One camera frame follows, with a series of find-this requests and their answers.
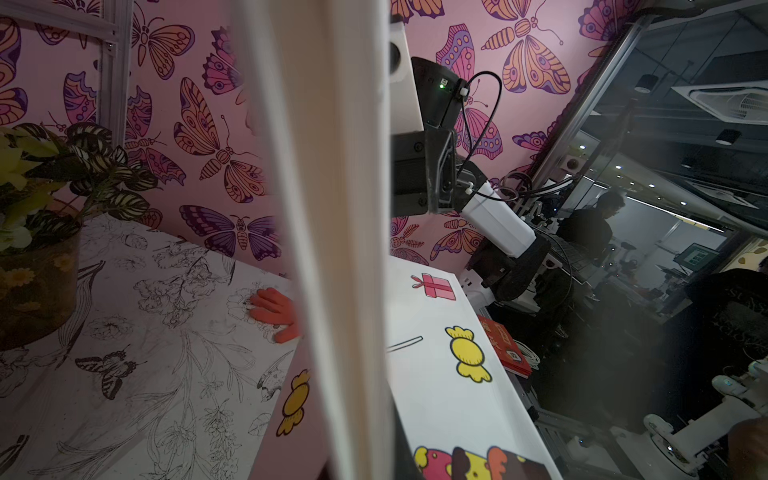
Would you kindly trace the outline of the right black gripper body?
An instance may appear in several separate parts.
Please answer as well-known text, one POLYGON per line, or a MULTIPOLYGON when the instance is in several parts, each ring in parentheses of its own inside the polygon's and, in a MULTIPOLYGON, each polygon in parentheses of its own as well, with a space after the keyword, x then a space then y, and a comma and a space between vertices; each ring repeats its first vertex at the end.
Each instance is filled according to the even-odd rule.
POLYGON ((391 137, 391 216, 461 212, 486 182, 473 162, 456 150, 456 132, 446 128, 391 137))

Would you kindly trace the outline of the white paper bag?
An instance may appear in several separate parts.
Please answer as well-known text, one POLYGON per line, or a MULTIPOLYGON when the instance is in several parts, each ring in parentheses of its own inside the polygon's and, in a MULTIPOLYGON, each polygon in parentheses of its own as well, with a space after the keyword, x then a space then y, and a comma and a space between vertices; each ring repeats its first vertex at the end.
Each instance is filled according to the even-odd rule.
POLYGON ((390 253, 382 1, 236 1, 300 336, 254 479, 556 479, 457 278, 390 253))

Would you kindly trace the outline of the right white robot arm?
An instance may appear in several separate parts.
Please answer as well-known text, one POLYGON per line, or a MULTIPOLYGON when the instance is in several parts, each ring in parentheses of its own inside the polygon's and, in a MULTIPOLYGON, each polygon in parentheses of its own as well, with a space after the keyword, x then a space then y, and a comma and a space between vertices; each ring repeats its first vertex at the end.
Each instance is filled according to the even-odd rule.
POLYGON ((458 279, 471 305, 513 300, 550 245, 514 213, 483 172, 457 153, 454 125, 469 83, 413 57, 394 62, 390 253, 430 266, 441 253, 470 254, 458 279))

